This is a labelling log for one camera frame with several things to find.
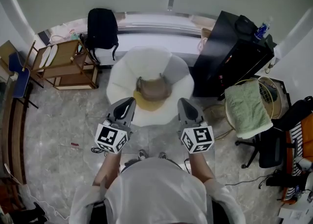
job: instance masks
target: black cabinet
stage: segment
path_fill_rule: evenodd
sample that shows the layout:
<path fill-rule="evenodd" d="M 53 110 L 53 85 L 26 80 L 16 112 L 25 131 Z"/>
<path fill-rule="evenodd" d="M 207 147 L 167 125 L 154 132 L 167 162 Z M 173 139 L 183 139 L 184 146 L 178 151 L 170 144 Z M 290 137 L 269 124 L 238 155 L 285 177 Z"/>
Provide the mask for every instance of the black cabinet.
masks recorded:
<path fill-rule="evenodd" d="M 253 36 L 235 29 L 238 16 L 222 11 L 199 55 L 191 74 L 194 96 L 221 99 L 224 90 L 236 82 L 249 79 L 272 59 L 271 36 L 254 42 Z"/>

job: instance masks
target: black office chair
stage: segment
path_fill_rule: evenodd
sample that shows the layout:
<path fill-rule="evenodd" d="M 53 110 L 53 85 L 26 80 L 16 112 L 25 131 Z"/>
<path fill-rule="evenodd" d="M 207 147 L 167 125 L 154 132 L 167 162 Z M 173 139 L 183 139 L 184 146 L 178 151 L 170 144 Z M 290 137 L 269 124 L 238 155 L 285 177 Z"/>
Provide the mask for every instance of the black office chair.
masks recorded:
<path fill-rule="evenodd" d="M 237 140 L 236 146 L 244 144 L 255 148 L 248 164 L 241 165 L 241 168 L 249 167 L 258 152 L 260 153 L 259 166 L 261 168 L 280 165 L 286 155 L 286 149 L 297 147 L 294 143 L 286 142 L 286 131 L 294 128 L 301 120 L 310 115 L 312 110 L 313 97 L 309 96 L 294 103 L 282 118 L 273 120 L 273 127 L 257 134 L 252 143 Z"/>

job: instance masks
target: sneaker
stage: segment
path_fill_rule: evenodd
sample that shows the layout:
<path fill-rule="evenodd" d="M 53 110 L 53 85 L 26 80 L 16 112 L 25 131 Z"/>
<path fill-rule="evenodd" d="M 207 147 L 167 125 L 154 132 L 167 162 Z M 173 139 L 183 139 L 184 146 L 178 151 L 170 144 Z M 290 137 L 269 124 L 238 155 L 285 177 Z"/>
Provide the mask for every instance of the sneaker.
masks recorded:
<path fill-rule="evenodd" d="M 46 214 L 47 214 L 46 211 L 44 211 L 44 210 L 39 206 L 38 203 L 34 202 L 34 205 L 35 205 L 36 210 L 38 211 L 38 214 L 39 214 L 39 215 L 46 215 Z"/>
<path fill-rule="evenodd" d="M 39 221 L 40 223 L 45 223 L 45 222 L 48 221 L 48 219 L 47 219 L 46 217 L 44 217 L 44 216 L 39 216 L 39 217 L 38 217 L 38 221 Z"/>
<path fill-rule="evenodd" d="M 165 152 L 161 152 L 161 153 L 158 155 L 158 157 L 159 157 L 160 159 L 167 159 L 167 155 L 166 155 Z"/>
<path fill-rule="evenodd" d="M 139 153 L 138 153 L 138 160 L 143 160 L 143 159 L 146 159 L 148 158 L 148 154 L 146 151 L 144 151 L 143 149 L 140 149 L 139 150 Z"/>

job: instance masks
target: white cube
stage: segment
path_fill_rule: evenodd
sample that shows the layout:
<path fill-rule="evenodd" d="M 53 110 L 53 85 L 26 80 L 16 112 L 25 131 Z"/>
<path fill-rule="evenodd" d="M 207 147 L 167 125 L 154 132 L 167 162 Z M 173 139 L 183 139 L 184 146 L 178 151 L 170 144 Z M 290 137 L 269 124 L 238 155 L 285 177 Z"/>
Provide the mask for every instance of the white cube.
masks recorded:
<path fill-rule="evenodd" d="M 128 136 L 126 131 L 102 124 L 98 125 L 94 142 L 104 151 L 118 154 L 127 141 Z"/>
<path fill-rule="evenodd" d="M 180 139 L 190 154 L 208 151 L 214 144 L 211 126 L 185 128 Z"/>

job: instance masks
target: green towel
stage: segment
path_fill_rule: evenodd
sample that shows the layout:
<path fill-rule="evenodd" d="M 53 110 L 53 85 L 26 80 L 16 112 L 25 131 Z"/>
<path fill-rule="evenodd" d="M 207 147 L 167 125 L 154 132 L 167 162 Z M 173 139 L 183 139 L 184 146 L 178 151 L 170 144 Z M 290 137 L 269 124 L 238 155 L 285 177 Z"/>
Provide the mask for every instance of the green towel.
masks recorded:
<path fill-rule="evenodd" d="M 237 137 L 249 139 L 273 126 L 263 105 L 257 80 L 225 89 L 225 99 Z"/>

